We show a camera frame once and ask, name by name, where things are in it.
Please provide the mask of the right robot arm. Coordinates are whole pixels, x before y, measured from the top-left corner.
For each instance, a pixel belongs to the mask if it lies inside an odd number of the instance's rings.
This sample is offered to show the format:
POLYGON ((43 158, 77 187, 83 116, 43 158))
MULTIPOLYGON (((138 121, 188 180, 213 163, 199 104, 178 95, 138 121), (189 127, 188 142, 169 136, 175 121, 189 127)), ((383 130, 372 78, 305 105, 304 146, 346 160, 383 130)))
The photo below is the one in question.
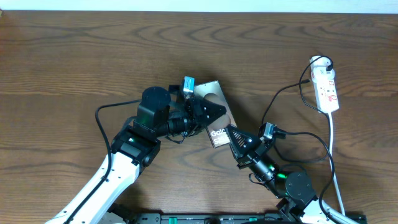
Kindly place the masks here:
POLYGON ((289 166, 299 166, 298 162, 279 166, 269 155, 277 139, 285 139, 287 135, 309 135, 318 139, 331 159, 329 148, 320 137, 308 132, 291 133, 266 123, 261 126, 259 136, 242 131, 233 125, 226 127, 229 145, 238 169, 251 170, 250 178, 256 184, 265 187, 280 199, 278 213, 271 218, 272 222, 282 223, 366 223, 364 215, 346 216, 323 200, 323 196, 335 176, 335 168, 331 168, 331 178, 320 194, 313 188, 312 180, 307 171, 301 167, 298 171, 288 170, 289 166))

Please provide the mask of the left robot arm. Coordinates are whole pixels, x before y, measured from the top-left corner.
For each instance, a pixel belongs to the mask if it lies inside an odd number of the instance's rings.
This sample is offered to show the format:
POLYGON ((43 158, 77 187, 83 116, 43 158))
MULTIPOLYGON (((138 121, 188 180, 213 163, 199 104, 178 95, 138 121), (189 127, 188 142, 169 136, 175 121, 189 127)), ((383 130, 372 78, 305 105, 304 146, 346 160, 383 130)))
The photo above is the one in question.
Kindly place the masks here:
POLYGON ((222 105, 195 97, 184 98, 179 87, 147 88, 137 114, 128 118, 89 182, 50 223, 98 223, 115 200, 141 175, 160 151, 162 137, 189 138, 226 113, 222 105))

